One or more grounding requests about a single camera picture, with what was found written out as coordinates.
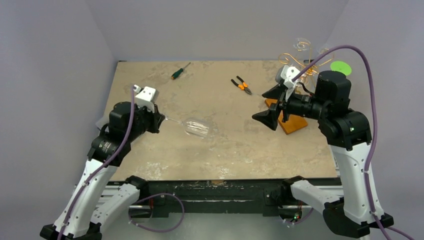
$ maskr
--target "screwdriver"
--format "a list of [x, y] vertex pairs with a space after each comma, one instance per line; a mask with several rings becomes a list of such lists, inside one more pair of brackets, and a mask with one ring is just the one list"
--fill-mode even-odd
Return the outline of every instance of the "screwdriver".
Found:
[[191, 62], [189, 62], [187, 65], [185, 65], [183, 68], [180, 68], [178, 71], [176, 71], [176, 72], [174, 72], [173, 74], [172, 74], [172, 76], [171, 76], [171, 79], [176, 79], [176, 78], [178, 78], [178, 76], [184, 71], [184, 69], [186, 69], [187, 68], [187, 66], [188, 65], [190, 65], [191, 64]]

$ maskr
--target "wooden block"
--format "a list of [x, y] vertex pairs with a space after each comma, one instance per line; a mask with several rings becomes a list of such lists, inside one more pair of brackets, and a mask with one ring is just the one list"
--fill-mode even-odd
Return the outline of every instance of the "wooden block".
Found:
[[[270, 107], [271, 104], [275, 104], [277, 100], [274, 99], [265, 99], [265, 104]], [[283, 122], [283, 113], [281, 112], [278, 116], [278, 123], [282, 127], [282, 130], [285, 134], [289, 135], [296, 132], [299, 129], [302, 129], [308, 125], [308, 122], [301, 116], [290, 115], [288, 121]]]

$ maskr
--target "pliers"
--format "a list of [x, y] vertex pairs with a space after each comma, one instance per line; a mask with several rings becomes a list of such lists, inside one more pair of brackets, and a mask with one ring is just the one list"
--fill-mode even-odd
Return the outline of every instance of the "pliers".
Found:
[[245, 91], [247, 94], [252, 95], [252, 91], [248, 88], [248, 84], [243, 81], [243, 79], [239, 76], [237, 76], [237, 79], [241, 81], [241, 85], [238, 84], [234, 79], [231, 79], [231, 82], [241, 90]]

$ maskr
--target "clear glass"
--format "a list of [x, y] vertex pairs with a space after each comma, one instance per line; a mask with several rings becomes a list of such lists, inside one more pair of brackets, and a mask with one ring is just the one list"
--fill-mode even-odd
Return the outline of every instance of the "clear glass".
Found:
[[166, 116], [166, 120], [171, 120], [181, 124], [184, 127], [185, 133], [202, 139], [208, 136], [209, 129], [211, 127], [211, 124], [209, 124], [207, 121], [195, 117], [189, 117], [184, 121], [178, 121]]
[[313, 58], [311, 42], [308, 39], [303, 37], [296, 38], [293, 47], [296, 49], [294, 57], [301, 63]]

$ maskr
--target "marble tabletop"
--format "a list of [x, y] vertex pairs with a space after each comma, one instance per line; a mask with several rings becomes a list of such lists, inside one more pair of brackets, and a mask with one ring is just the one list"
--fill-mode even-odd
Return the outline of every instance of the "marble tabletop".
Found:
[[[113, 106], [130, 101], [130, 86], [159, 91], [159, 111], [184, 121], [195, 117], [210, 124], [206, 138], [188, 135], [172, 120], [163, 121], [159, 134], [145, 133], [111, 180], [136, 175], [146, 180], [215, 180], [336, 177], [325, 137], [317, 121], [290, 135], [272, 131], [252, 119], [267, 109], [263, 92], [273, 87], [278, 61], [194, 61], [176, 80], [172, 73], [188, 62], [119, 62], [105, 116]], [[243, 78], [253, 95], [234, 86]]]

